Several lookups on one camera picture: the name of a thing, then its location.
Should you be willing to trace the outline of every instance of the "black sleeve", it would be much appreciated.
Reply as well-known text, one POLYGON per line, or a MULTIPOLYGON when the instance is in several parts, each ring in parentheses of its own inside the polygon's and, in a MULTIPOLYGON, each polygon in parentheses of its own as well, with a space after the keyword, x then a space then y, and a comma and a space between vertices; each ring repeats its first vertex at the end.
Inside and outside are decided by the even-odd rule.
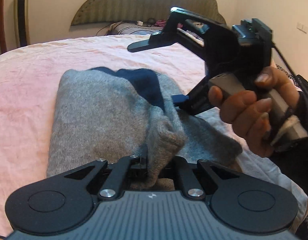
MULTIPOLYGON (((303 92, 294 114, 308 132, 308 98, 303 92)), ((270 159, 282 173, 297 183, 308 195, 308 139, 284 153, 274 153, 270 159)))

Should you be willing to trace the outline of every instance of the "logo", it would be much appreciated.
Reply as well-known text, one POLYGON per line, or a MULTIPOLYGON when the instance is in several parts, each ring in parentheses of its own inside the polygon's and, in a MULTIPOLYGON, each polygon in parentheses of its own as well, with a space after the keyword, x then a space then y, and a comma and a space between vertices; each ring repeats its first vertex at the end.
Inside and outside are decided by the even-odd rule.
POLYGON ((151 193, 151 194, 149 194, 149 195, 147 195, 149 198, 151 198, 151 199, 153 199, 153 198, 155 198, 155 197, 157 197, 157 195, 156 194, 154 194, 154 193, 151 193))

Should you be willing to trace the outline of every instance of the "finger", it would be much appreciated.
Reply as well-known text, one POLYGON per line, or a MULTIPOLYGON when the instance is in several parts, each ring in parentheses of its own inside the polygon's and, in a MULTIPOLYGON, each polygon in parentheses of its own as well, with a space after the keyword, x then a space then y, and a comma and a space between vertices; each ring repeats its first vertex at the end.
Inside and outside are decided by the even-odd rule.
POLYGON ((255 80, 257 86, 267 90, 276 89, 288 82, 290 82, 288 76, 283 71, 273 67, 265 67, 255 80))
POLYGON ((270 112, 272 106, 272 100, 265 98, 257 101, 256 103, 248 106, 233 122, 232 129, 235 134, 242 138, 246 138, 246 135, 252 125, 263 114, 270 112))
POLYGON ((283 71, 273 67, 266 67, 256 78, 255 84, 267 90, 274 88, 289 106, 293 109, 296 108, 299 101, 299 92, 283 71))
POLYGON ((222 90, 219 87, 217 86, 211 87, 207 96, 208 96, 210 103, 213 106, 216 106, 218 108, 221 107, 222 100, 223 100, 223 94, 222 94, 222 90))
POLYGON ((220 107, 220 118, 232 124, 236 117, 257 100, 253 91, 244 90, 227 98, 220 107))
POLYGON ((260 157, 270 157, 274 151, 274 148, 263 139, 267 137, 270 130, 271 126, 268 116, 262 115, 252 125, 245 138, 249 149, 260 157))

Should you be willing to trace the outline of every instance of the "gray handle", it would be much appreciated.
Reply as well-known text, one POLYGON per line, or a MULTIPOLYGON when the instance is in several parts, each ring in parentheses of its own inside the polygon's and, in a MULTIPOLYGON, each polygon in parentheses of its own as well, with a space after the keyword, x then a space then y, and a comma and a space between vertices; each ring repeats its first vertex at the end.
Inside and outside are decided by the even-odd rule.
MULTIPOLYGON (((208 86, 219 87, 222 90, 223 97, 225 99, 245 90, 240 81, 232 73, 224 73, 211 78, 208 82, 208 86)), ((269 119, 270 124, 277 125, 284 117, 289 106, 275 89, 270 90, 263 96, 263 98, 272 99, 272 109, 269 113, 269 119)), ((308 133, 301 125, 298 117, 292 115, 280 127, 274 139, 272 139, 269 143, 274 146, 277 152, 280 152, 287 150, 289 147, 307 137, 308 133)))

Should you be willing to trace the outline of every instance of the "wooden frame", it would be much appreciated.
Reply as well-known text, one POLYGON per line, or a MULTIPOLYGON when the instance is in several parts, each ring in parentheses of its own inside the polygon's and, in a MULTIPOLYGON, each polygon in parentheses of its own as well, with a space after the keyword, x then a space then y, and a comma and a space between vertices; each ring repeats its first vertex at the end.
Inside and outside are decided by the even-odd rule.
POLYGON ((0 47, 2 54, 7 52, 5 31, 4 31, 4 0, 0 0, 0 47))

